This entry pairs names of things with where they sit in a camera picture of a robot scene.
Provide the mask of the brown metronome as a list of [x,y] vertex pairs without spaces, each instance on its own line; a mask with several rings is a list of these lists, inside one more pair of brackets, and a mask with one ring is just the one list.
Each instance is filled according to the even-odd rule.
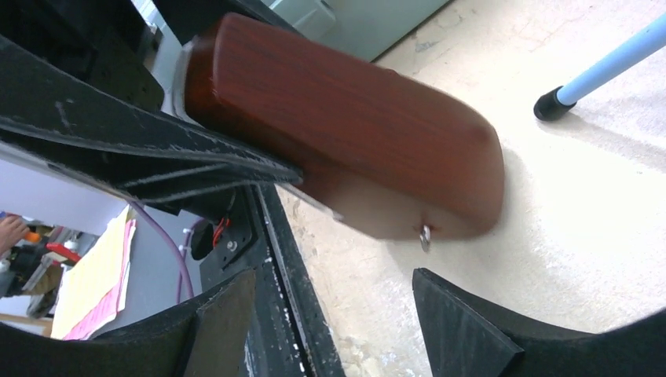
[[379,240],[467,239],[500,219],[499,138],[472,107],[237,13],[192,40],[184,108],[302,170],[296,192]]

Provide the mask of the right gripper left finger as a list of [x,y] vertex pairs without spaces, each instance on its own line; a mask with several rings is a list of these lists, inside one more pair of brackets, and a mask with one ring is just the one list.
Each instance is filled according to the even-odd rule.
[[254,312],[246,269],[201,295],[86,341],[1,326],[3,376],[237,376]]

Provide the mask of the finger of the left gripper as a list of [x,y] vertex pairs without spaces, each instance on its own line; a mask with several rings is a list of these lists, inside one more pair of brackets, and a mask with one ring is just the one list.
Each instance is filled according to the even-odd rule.
[[230,138],[147,112],[1,40],[1,139],[126,198],[172,204],[301,171]]

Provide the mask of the light blue music stand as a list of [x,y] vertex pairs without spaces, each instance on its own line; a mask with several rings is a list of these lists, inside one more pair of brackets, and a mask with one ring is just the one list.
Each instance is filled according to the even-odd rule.
[[576,78],[542,95],[533,106],[540,121],[561,119],[577,101],[665,47],[665,15],[659,16]]

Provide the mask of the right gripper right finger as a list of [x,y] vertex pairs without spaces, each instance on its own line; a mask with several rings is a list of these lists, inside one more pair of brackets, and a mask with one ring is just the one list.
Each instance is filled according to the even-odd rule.
[[601,334],[535,320],[425,269],[412,275],[435,376],[663,376],[665,311]]

